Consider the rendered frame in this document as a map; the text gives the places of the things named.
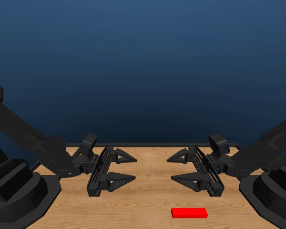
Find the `thin red peg bar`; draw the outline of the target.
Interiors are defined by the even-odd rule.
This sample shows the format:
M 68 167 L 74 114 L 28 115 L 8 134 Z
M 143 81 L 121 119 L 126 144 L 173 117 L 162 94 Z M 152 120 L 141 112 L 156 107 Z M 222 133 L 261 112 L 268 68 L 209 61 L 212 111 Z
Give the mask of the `thin red peg bar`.
M 176 219 L 206 219 L 208 213 L 205 208 L 171 208 L 172 218 Z

